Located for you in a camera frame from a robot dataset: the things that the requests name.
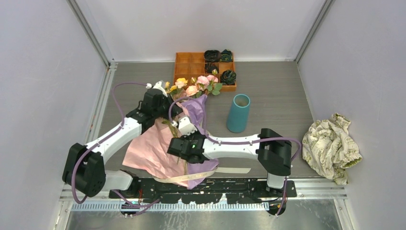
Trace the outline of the yellow pink flower bunch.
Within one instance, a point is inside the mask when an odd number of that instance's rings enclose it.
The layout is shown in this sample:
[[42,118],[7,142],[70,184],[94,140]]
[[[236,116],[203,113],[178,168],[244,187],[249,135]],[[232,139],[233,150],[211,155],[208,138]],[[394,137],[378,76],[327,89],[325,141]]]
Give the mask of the yellow pink flower bunch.
[[[185,88],[185,86],[188,84],[188,81],[184,78],[179,78],[176,80],[174,85],[170,86],[168,82],[166,82],[166,91],[168,96],[170,95],[174,102],[172,103],[171,107],[171,114],[169,115],[169,120],[165,121],[164,123],[169,126],[169,129],[173,135],[174,138],[178,138],[182,136],[180,131],[171,125],[171,121],[175,120],[178,121],[179,118],[176,117],[176,106],[178,103],[182,103],[187,100],[194,100],[197,99],[198,97],[202,95],[218,95],[220,93],[220,90],[222,88],[222,84],[219,82],[219,79],[212,74],[209,74],[208,76],[199,76],[197,78],[191,78],[191,84]],[[203,131],[199,132],[202,135],[206,135],[209,132],[203,128]]]

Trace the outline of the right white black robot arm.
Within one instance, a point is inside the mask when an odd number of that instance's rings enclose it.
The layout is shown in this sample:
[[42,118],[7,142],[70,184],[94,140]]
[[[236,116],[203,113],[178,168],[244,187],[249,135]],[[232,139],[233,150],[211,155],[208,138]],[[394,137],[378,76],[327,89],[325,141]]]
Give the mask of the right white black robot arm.
[[219,158],[256,160],[267,172],[266,191],[273,197],[284,191],[285,178],[291,175],[292,142],[269,128],[261,129],[259,134],[234,138],[195,132],[172,138],[167,153],[188,163]]

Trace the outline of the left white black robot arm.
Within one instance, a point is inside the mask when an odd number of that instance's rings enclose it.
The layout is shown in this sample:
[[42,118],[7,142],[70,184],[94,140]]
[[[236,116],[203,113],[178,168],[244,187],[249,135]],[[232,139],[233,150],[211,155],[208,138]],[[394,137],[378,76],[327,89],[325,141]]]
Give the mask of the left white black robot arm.
[[140,186],[133,181],[135,176],[121,170],[108,171],[105,164],[125,144],[151,128],[156,119],[174,118],[182,112],[170,95],[159,89],[148,89],[138,107],[127,113],[116,127],[85,145],[72,145],[62,180],[71,185],[76,202],[80,202],[77,192],[94,197],[101,191],[118,190],[128,198],[137,196]]

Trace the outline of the pink wrapping paper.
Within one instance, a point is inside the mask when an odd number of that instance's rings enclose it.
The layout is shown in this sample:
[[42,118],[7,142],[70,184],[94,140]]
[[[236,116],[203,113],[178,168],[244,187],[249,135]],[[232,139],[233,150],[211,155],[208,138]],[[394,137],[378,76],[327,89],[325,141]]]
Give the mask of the pink wrapping paper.
[[152,127],[130,142],[123,165],[145,170],[158,179],[185,175],[185,160],[167,154],[172,138],[168,120],[158,118]]

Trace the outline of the purple wrapping paper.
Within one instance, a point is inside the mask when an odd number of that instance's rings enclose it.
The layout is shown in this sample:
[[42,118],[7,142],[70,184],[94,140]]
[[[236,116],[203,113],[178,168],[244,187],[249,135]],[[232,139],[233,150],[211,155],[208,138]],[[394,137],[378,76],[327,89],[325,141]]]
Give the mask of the purple wrapping paper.
[[[202,95],[194,100],[187,100],[181,103],[185,114],[190,118],[193,124],[199,124],[199,132],[203,131],[202,122],[205,114],[205,102],[207,95]],[[204,173],[217,169],[219,160],[209,160],[204,163],[187,163],[187,174]]]

